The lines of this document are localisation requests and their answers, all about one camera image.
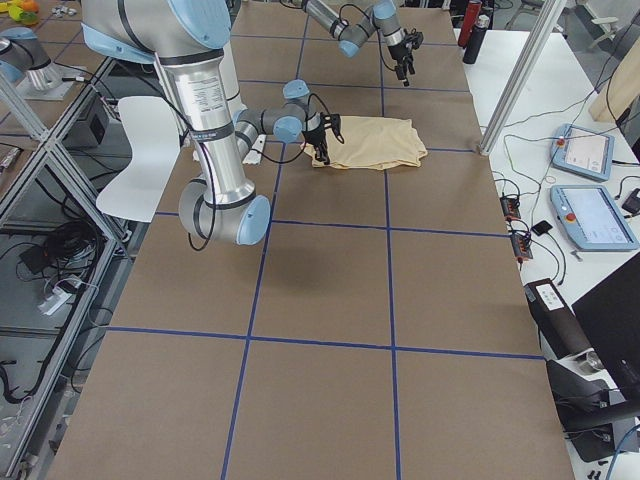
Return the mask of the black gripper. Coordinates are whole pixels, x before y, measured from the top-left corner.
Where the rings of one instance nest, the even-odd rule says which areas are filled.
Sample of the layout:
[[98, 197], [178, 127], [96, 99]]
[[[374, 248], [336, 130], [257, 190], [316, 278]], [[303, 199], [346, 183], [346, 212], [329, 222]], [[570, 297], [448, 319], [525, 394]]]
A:
[[[329, 164], [330, 157], [328, 152], [328, 146], [326, 141], [326, 130], [327, 127], [323, 124], [318, 125], [317, 127], [306, 130], [304, 132], [305, 142], [314, 147], [314, 160], [320, 162], [321, 164]], [[340, 144], [344, 144], [345, 140], [341, 134], [339, 128], [331, 128], [331, 131], [336, 139], [336, 141]]]
[[396, 77], [404, 87], [408, 87], [410, 85], [407, 72], [410, 74], [415, 73], [412, 50], [413, 45], [411, 42], [401, 42], [389, 47], [389, 53], [391, 54], [392, 59], [397, 63], [395, 66]]

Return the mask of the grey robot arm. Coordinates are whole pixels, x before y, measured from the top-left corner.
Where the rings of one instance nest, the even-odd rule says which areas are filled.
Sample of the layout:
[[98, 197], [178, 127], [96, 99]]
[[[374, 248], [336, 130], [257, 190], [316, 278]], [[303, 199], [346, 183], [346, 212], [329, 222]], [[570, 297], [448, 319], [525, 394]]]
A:
[[325, 1], [280, 1], [286, 8], [300, 10], [315, 20], [338, 42], [339, 49], [348, 58], [354, 57], [372, 37], [378, 45], [385, 43], [394, 67], [383, 61], [383, 66], [393, 71], [403, 86], [410, 85], [409, 76], [415, 74], [413, 52], [420, 48], [422, 32], [404, 28], [393, 1], [378, 1], [366, 9], [346, 3], [338, 11]]
[[191, 236], [254, 245], [271, 218], [268, 198], [256, 192], [243, 160], [257, 137], [283, 143], [298, 138], [328, 162], [326, 133], [341, 135], [339, 115], [316, 108], [302, 80], [283, 89], [280, 108], [230, 110], [220, 65], [230, 41], [224, 1], [85, 1], [84, 40], [114, 59], [158, 63], [176, 98], [172, 104], [196, 144], [201, 175], [184, 188], [179, 217]]

